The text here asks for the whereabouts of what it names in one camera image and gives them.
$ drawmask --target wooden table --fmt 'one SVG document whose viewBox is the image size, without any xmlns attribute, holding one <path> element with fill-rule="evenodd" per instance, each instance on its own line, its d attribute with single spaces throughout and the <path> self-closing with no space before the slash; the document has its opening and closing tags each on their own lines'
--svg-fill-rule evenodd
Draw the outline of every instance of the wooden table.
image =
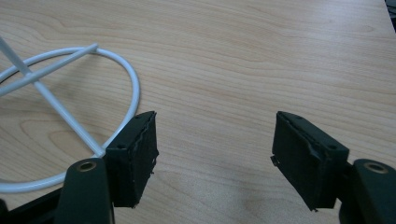
<svg viewBox="0 0 396 224">
<path fill-rule="evenodd" d="M 161 155 L 117 223 L 337 223 L 338 210 L 310 212 L 271 163 L 279 110 L 349 147 L 351 162 L 396 166 L 396 34 L 383 0 L 4 0 L 0 32 L 22 58 L 97 42 L 134 66 Z M 100 143 L 131 97 L 125 71 L 99 56 L 42 80 Z M 32 86 L 0 98 L 0 152 L 0 178 L 13 181 L 92 154 Z M 0 198 L 12 209 L 59 187 Z"/>
</svg>

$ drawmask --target wood grain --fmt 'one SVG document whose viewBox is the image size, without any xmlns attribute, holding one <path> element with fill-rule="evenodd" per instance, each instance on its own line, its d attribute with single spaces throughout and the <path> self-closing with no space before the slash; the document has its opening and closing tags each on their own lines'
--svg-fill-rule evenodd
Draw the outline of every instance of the wood grain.
<svg viewBox="0 0 396 224">
<path fill-rule="evenodd" d="M 134 66 L 161 155 L 117 223 L 337 223 L 272 165 L 278 110 L 314 122 L 350 161 L 396 164 L 396 35 L 381 0 L 0 1 L 0 34 L 22 58 L 97 42 Z M 101 143 L 131 97 L 126 73 L 99 56 L 42 80 Z M 32 86 L 0 98 L 0 152 L 12 181 L 91 155 Z M 56 188 L 0 198 L 15 208 Z"/>
</svg>

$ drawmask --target white plastic rod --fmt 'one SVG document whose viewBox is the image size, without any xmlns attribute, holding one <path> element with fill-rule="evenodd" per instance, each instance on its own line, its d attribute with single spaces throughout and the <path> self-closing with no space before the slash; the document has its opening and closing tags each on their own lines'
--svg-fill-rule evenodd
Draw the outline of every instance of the white plastic rod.
<svg viewBox="0 0 396 224">
<path fill-rule="evenodd" d="M 31 73 L 30 69 L 24 62 L 18 57 L 18 55 L 12 50 L 12 48 L 4 41 L 0 36 L 0 50 L 8 57 L 8 59 L 23 73 Z"/>
<path fill-rule="evenodd" d="M 35 73 L 29 69 L 29 67 L 21 60 L 21 58 L 12 50 L 12 48 L 0 37 L 0 48 L 3 53 L 9 58 L 9 60 L 14 63 L 14 65 L 25 75 L 24 78 L 20 80 L 26 80 L 27 77 L 33 77 Z M 71 54 L 70 56 L 60 60 L 57 63 L 51 64 L 37 72 L 41 71 L 40 74 L 49 74 L 55 71 L 58 68 L 61 68 L 68 63 L 73 62 L 74 60 L 84 56 L 87 53 L 93 52 L 98 48 L 97 44 L 92 44 L 89 47 L 76 51 L 75 53 Z M 18 81 L 15 81 L 7 86 L 18 86 Z M 38 79 L 33 79 L 35 88 L 44 96 L 44 98 L 52 105 L 52 107 L 61 115 L 62 118 L 70 125 L 70 127 L 77 133 L 77 135 L 84 141 L 85 144 L 95 153 L 96 156 L 102 157 L 105 154 L 105 151 L 99 146 L 99 144 L 91 137 L 91 135 L 85 131 L 85 129 L 78 123 L 78 121 L 73 117 L 73 115 L 61 104 L 61 102 L 56 99 L 56 97 L 49 91 L 49 89 Z"/>
<path fill-rule="evenodd" d="M 56 97 L 49 91 L 49 89 L 42 82 L 35 82 L 35 88 L 46 98 L 50 105 L 61 115 L 62 118 L 70 125 L 76 134 L 84 141 L 85 144 L 95 153 L 97 157 L 105 155 L 105 151 L 101 146 L 85 131 L 85 129 L 78 123 L 73 115 L 59 102 Z"/>
<path fill-rule="evenodd" d="M 92 53 L 94 51 L 96 51 L 98 48 L 97 44 L 92 44 L 90 46 L 88 46 L 85 49 L 79 50 L 69 56 L 67 56 L 64 59 L 61 59 L 60 61 L 56 62 L 56 63 L 52 63 L 50 65 L 48 65 L 47 67 L 41 68 L 35 72 L 32 72 L 29 67 L 26 66 L 26 64 L 23 63 L 23 61 L 18 57 L 18 55 L 12 51 L 12 49 L 7 46 L 4 48 L 5 51 L 2 51 L 6 54 L 6 56 L 9 58 L 10 61 L 12 61 L 16 67 L 18 67 L 18 69 L 25 75 L 25 77 L 14 81 L 13 83 L 10 83 L 8 85 L 6 85 L 5 87 L 0 88 L 0 97 L 3 95 L 6 95 L 12 91 L 15 91 L 23 86 L 26 86 L 29 83 L 32 83 L 34 81 L 39 80 L 40 78 L 56 71 L 57 69 L 79 59 L 80 57 Z"/>
<path fill-rule="evenodd" d="M 66 48 L 66 49 L 56 49 L 53 51 L 49 51 L 49 52 L 45 52 L 45 53 L 33 56 L 32 58 L 26 59 L 23 62 L 26 66 L 29 66 L 34 63 L 45 61 L 49 58 L 72 54 L 72 53 L 75 53 L 82 49 L 84 49 L 84 48 L 75 47 L 75 48 Z M 108 146 L 108 144 L 110 144 L 110 142 L 119 134 L 119 132 L 122 130 L 122 128 L 128 123 L 128 121 L 134 116 L 137 106 L 139 104 L 140 85 L 139 85 L 139 79 L 137 78 L 134 68 L 125 59 L 123 59 L 120 55 L 118 55 L 114 52 L 108 51 L 106 49 L 99 49 L 99 48 L 95 52 L 93 52 L 93 54 L 98 54 L 98 55 L 107 57 L 108 59 L 111 59 L 114 62 L 117 62 L 120 65 L 122 65 L 125 68 L 125 70 L 128 72 L 128 74 L 131 78 L 131 81 L 132 81 L 133 95 L 132 95 L 132 99 L 131 99 L 131 104 L 129 106 L 127 113 L 125 114 L 124 119 L 122 120 L 122 122 L 119 125 L 119 127 L 117 128 L 117 130 L 102 145 L 102 148 L 106 148 Z M 12 74 L 15 74 L 18 71 L 19 71 L 19 69 L 17 68 L 16 65 L 9 67 L 4 72 L 0 73 L 0 82 L 5 80 L 6 78 L 12 76 Z M 40 85 L 38 85 L 36 87 L 38 89 L 43 89 L 42 93 L 44 94 L 44 91 L 47 91 L 47 90 L 46 90 L 46 87 L 44 86 L 44 84 L 42 84 L 42 85 L 43 85 L 42 87 L 40 87 Z M 67 113 L 68 113 L 67 110 L 65 110 L 65 111 L 62 111 L 62 113 L 60 113 L 60 114 L 64 117 L 67 117 Z M 89 135 L 86 135 L 84 137 L 84 135 L 81 133 L 78 133 L 78 135 L 83 139 L 83 141 L 85 143 L 87 143 L 87 141 L 86 141 L 87 136 L 88 136 L 88 138 L 90 138 Z M 92 150 L 93 150 L 93 148 L 98 148 L 97 146 L 93 147 L 93 145 L 90 146 L 90 148 Z M 58 174 L 58 175 L 53 175 L 53 176 L 50 176 L 50 177 L 47 177 L 44 179 L 31 181 L 31 182 L 14 183 L 12 181 L 2 180 L 3 182 L 0 182 L 0 192 L 1 193 L 17 193 L 17 192 L 27 192 L 27 191 L 31 191 L 31 190 L 43 189 L 43 188 L 61 183 L 62 181 L 64 181 L 64 176 L 65 176 L 65 172 Z"/>
</svg>

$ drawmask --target circular wire loop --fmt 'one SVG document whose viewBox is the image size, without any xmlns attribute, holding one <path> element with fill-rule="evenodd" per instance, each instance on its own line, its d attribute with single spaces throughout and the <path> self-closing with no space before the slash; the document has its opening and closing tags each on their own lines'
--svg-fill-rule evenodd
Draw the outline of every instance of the circular wire loop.
<svg viewBox="0 0 396 224">
<path fill-rule="evenodd" d="M 77 48 L 67 48 L 67 49 L 56 49 L 53 51 L 45 52 L 39 55 L 36 55 L 32 58 L 29 58 L 27 60 L 24 60 L 23 62 L 29 66 L 34 63 L 38 63 L 50 58 L 58 57 L 58 56 L 63 56 L 67 54 L 72 54 L 76 51 L 82 50 L 84 48 L 82 47 L 77 47 Z M 132 81 L 132 89 L 133 89 L 133 94 L 132 94 L 132 99 L 131 99 L 131 104 L 128 108 L 128 111 L 120 123 L 119 127 L 116 129 L 116 131 L 105 141 L 104 144 L 102 144 L 102 149 L 105 151 L 106 147 L 113 141 L 113 139 L 117 136 L 117 134 L 122 130 L 122 128 L 128 123 L 128 121 L 134 116 L 137 106 L 139 104 L 139 94 L 140 94 L 140 86 L 139 86 L 139 80 L 137 78 L 137 74 L 134 71 L 133 67 L 125 60 L 123 59 L 120 55 L 113 53 L 109 50 L 106 49 L 97 49 L 93 54 L 105 56 L 108 59 L 113 60 L 116 63 L 119 63 L 124 67 L 124 69 L 128 72 L 128 75 L 131 78 Z M 17 69 L 16 66 L 11 66 L 8 69 L 6 69 L 4 72 L 0 74 L 0 80 L 5 80 L 6 78 L 12 76 L 13 74 L 17 73 L 19 70 Z M 54 186 L 57 184 L 60 184 L 64 181 L 64 177 L 66 175 L 66 172 L 53 175 L 47 178 L 39 179 L 36 181 L 31 181 L 31 182 L 17 182 L 17 183 L 11 183 L 11 182 L 0 182 L 0 193 L 18 193 L 18 192 L 27 192 L 27 191 L 32 191 L 32 190 L 38 190 L 38 189 L 44 189 L 50 186 Z"/>
</svg>

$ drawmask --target black mount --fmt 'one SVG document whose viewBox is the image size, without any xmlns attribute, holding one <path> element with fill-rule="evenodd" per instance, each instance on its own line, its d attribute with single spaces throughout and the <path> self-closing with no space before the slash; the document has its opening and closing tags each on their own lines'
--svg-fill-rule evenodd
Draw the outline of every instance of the black mount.
<svg viewBox="0 0 396 224">
<path fill-rule="evenodd" d="M 113 205 L 135 207 L 156 164 L 155 115 L 132 118 L 102 159 L 70 166 L 63 188 L 12 211 L 0 200 L 0 223 L 115 223 Z"/>
<path fill-rule="evenodd" d="M 341 223 L 396 223 L 396 172 L 378 161 L 347 162 L 349 149 L 308 120 L 276 114 L 271 160 L 310 210 L 342 202 Z"/>
</svg>

